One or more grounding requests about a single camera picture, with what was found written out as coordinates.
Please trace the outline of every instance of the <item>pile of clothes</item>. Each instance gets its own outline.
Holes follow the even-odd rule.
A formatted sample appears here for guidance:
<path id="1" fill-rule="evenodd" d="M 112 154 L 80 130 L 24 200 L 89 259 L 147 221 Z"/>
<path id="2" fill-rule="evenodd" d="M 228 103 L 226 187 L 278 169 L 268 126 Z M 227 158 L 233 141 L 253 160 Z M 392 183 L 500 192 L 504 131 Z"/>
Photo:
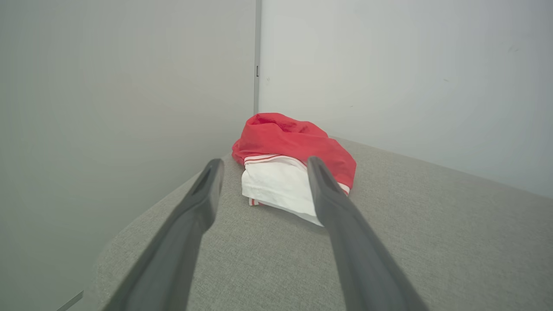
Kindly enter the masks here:
<path id="1" fill-rule="evenodd" d="M 322 226 L 307 177 L 307 159 L 321 158 L 346 194 L 353 187 L 356 162 L 325 131 L 311 122 L 280 113 L 258 113 L 232 146 L 232 157 L 245 171 L 242 195 L 250 205 L 268 205 Z"/>

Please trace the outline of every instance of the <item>red stripe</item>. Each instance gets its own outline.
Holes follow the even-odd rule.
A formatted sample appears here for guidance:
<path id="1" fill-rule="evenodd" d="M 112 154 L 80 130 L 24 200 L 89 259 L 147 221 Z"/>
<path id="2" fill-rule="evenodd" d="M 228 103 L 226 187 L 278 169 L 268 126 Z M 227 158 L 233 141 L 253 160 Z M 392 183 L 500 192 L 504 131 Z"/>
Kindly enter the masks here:
<path id="1" fill-rule="evenodd" d="M 246 160 L 244 161 L 244 164 L 248 163 L 248 162 L 251 162 L 251 161 L 258 161 L 258 160 L 267 160 L 267 159 L 271 159 L 271 158 L 274 158 L 274 157 L 280 157 L 282 156 L 283 154 L 276 154 L 274 156 L 270 156 L 270 157 L 266 157 L 266 158 L 261 158 L 261 159 L 250 159 L 250 160 Z"/>

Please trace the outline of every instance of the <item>gray fabric surface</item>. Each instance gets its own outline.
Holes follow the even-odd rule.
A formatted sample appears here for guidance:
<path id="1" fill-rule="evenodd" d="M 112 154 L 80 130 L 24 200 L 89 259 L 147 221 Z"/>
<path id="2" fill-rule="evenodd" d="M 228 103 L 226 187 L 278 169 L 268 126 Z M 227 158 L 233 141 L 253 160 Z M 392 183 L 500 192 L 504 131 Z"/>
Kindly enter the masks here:
<path id="1" fill-rule="evenodd" d="M 553 200 L 369 146 L 351 199 L 432 310 L 553 309 Z M 324 228 L 248 206 L 225 157 L 217 219 L 202 240 L 188 310 L 345 310 Z M 102 308 L 195 178 L 100 255 L 84 303 Z"/>

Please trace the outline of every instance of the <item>gray sofa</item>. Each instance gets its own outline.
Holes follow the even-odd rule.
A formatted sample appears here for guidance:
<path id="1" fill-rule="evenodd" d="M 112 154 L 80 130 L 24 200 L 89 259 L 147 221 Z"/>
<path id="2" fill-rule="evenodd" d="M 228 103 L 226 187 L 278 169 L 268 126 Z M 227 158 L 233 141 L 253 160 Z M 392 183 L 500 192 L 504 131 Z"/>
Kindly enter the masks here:
<path id="1" fill-rule="evenodd" d="M 351 199 L 431 310 L 553 309 L 553 200 L 338 140 L 357 161 Z M 188 310 L 345 310 L 324 228 L 241 195 L 228 155 Z M 195 177 L 105 248 L 84 304 L 101 309 Z"/>

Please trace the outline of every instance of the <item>gray upholstery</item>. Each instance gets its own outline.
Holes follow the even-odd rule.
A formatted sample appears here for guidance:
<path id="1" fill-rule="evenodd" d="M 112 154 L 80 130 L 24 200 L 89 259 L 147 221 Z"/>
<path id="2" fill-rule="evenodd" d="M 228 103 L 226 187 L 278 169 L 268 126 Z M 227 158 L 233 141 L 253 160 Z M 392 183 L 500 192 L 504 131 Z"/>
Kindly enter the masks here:
<path id="1" fill-rule="evenodd" d="M 553 200 L 338 140 L 357 161 L 351 199 L 432 310 L 553 309 Z M 325 230 L 248 206 L 225 158 L 188 310 L 344 310 Z M 85 304 L 101 308 L 194 178 L 125 228 L 98 259 Z"/>

